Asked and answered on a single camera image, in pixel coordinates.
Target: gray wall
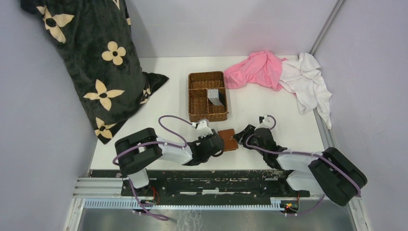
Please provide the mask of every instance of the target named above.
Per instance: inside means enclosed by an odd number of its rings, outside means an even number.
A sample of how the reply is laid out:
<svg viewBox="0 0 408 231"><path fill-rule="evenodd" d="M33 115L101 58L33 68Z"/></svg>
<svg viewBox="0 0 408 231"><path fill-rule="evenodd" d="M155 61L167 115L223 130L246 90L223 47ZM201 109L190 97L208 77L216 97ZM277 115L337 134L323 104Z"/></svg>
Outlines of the gray wall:
<svg viewBox="0 0 408 231"><path fill-rule="evenodd" d="M96 138L44 24L18 2L0 7L0 230L56 231Z"/></svg>
<svg viewBox="0 0 408 231"><path fill-rule="evenodd" d="M340 150L376 231L407 230L408 1L349 0L317 52Z"/></svg>
<svg viewBox="0 0 408 231"><path fill-rule="evenodd" d="M127 0L140 57L310 51L336 0Z"/></svg>

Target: floral blanket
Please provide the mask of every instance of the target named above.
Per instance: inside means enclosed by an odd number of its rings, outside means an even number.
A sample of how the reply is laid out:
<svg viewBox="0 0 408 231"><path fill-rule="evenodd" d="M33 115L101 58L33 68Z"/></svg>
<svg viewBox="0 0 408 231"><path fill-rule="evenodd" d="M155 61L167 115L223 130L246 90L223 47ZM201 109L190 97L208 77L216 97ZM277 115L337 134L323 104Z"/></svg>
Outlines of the floral blanket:
<svg viewBox="0 0 408 231"><path fill-rule="evenodd" d="M125 0L21 0L21 7L41 19L103 143L168 80L142 72Z"/></svg>

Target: white cloth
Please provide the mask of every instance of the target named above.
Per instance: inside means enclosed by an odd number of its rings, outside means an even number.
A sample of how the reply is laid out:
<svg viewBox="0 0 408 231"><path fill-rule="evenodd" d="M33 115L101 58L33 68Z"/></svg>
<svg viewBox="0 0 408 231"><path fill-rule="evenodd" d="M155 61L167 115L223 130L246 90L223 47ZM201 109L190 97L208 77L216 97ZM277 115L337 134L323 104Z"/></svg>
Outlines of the white cloth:
<svg viewBox="0 0 408 231"><path fill-rule="evenodd" d="M328 129L332 128L330 120L329 99L320 65L313 55L300 53L299 60L282 62L282 75L279 83L290 93L296 93L297 107L300 114L306 114L316 107Z"/></svg>

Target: wicker basket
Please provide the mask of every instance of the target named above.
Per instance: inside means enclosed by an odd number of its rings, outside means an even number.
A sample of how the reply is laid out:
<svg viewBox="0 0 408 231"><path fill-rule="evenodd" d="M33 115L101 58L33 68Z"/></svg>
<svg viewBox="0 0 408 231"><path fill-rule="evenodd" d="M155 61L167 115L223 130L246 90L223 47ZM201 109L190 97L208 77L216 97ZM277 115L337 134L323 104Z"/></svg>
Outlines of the wicker basket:
<svg viewBox="0 0 408 231"><path fill-rule="evenodd" d="M218 89L225 106L215 106L207 98L207 89ZM222 71L189 74L189 117L191 122L208 119L211 122L227 119L228 103Z"/></svg>

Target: pink cloth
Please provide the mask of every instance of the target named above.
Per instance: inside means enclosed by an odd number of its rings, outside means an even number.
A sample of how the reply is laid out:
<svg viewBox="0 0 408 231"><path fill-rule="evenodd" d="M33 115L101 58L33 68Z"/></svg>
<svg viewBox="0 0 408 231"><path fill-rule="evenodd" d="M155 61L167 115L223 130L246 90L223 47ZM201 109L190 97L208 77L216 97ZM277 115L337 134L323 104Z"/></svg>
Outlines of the pink cloth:
<svg viewBox="0 0 408 231"><path fill-rule="evenodd" d="M235 64L224 71L225 86L237 89L246 83L257 83L261 86L280 90L279 84L282 74L282 61L270 51L255 52L248 59Z"/></svg>

